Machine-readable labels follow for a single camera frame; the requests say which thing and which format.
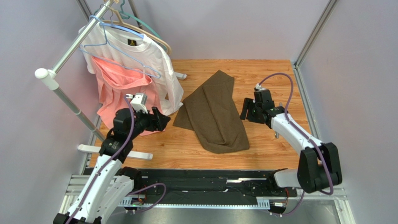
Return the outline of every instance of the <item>pink garment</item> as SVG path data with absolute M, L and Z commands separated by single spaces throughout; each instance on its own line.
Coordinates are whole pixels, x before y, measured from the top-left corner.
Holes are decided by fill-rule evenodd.
M 162 112 L 157 88 L 151 77 L 96 57 L 92 57 L 92 62 L 98 82 L 99 102 L 103 104 L 97 114 L 109 129 L 114 126 L 115 113 L 127 108 L 123 98 L 126 94 L 145 93 L 148 97 L 145 104 L 147 110 L 152 112 L 152 107 L 156 106 Z M 141 135 L 152 133 L 144 131 Z

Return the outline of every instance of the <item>wooden table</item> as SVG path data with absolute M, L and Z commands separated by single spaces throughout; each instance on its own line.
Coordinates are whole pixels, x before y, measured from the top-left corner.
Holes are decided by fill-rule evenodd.
M 174 70 L 188 77 L 180 80 L 184 98 L 190 95 L 217 70 L 235 78 L 233 100 L 240 113 L 244 98 L 253 98 L 254 86 L 266 76 L 284 72 L 294 80 L 294 93 L 289 113 L 307 131 L 309 125 L 288 60 L 173 60 Z M 270 78 L 263 87 L 271 90 L 275 104 L 286 104 L 290 93 L 290 82 L 284 76 Z M 172 114 L 166 131 L 149 136 L 139 136 L 134 141 L 135 151 L 153 153 L 153 160 L 126 159 L 124 166 L 133 168 L 184 168 L 184 169 L 295 169 L 299 157 L 287 141 L 274 137 L 274 131 L 266 125 L 243 121 L 250 142 L 250 149 L 236 153 L 214 154 L 202 148 L 194 131 L 174 127 L 177 113 Z M 106 135 L 108 128 L 101 124 Z M 98 155 L 93 154 L 90 166 L 94 166 Z

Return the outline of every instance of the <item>brown cloth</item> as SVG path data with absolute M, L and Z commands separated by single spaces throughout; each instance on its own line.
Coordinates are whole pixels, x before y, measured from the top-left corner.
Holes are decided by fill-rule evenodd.
M 218 70 L 183 101 L 174 126 L 194 130 L 213 153 L 249 149 L 249 140 L 232 100 L 234 78 Z

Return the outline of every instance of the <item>beige hanger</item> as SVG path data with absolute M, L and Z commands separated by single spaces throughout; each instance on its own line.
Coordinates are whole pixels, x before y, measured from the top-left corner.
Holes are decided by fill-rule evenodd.
M 157 37 L 154 36 L 153 34 L 147 32 L 147 31 L 145 31 L 145 30 L 143 30 L 143 29 L 140 29 L 140 28 L 135 27 L 135 26 L 133 26 L 133 25 L 131 25 L 131 24 L 125 23 L 125 22 L 123 21 L 122 17 L 120 16 L 119 11 L 117 11 L 117 10 L 114 9 L 114 8 L 109 8 L 109 9 L 110 9 L 110 10 L 117 16 L 117 18 L 119 19 L 119 21 L 112 21 L 113 24 L 119 25 L 119 26 L 122 26 L 122 27 L 126 27 L 126 28 L 129 28 L 129 29 L 134 30 L 134 31 L 136 31 L 136 32 L 145 34 L 145 35 L 148 36 L 150 39 L 154 40 L 155 42 L 157 42 L 157 43 L 159 43 L 159 44 L 161 44 L 161 45 L 163 45 L 163 46 L 165 46 L 166 49 L 167 49 L 167 50 L 166 50 L 166 53 L 167 53 L 168 55 L 171 54 L 171 47 L 170 47 L 170 45 L 169 45 L 168 43 L 166 43 L 165 41 L 163 41 L 163 40 L 157 38 Z M 103 22 L 105 22 L 105 23 L 111 23 L 111 21 L 109 21 L 109 20 L 106 20 L 106 21 L 103 21 Z

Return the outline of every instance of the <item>white t-shirt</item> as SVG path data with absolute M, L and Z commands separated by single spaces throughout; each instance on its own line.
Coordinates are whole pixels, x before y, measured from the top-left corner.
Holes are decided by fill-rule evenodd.
M 176 75 L 174 74 L 171 60 L 167 53 L 156 42 L 143 34 L 140 38 L 132 33 L 122 31 L 116 28 L 105 27 L 108 41 L 122 50 L 124 53 L 142 62 L 144 65 L 154 68 L 161 74 L 160 78 L 152 78 L 156 84 L 160 99 L 160 106 L 164 115 L 170 115 L 177 111 L 183 104 L 181 99 L 184 93 Z M 136 42 L 136 46 L 129 45 L 130 42 Z M 90 34 L 82 42 L 82 46 L 87 44 L 105 43 L 104 29 L 100 24 L 94 26 Z M 114 60 L 126 67 L 138 70 L 144 70 L 143 66 L 134 59 L 119 52 L 109 44 L 102 46 L 86 46 L 87 52 L 104 58 Z M 83 53 L 87 62 L 87 69 L 94 74 L 91 55 Z M 156 72 L 146 68 L 145 72 L 154 76 L 159 76 Z

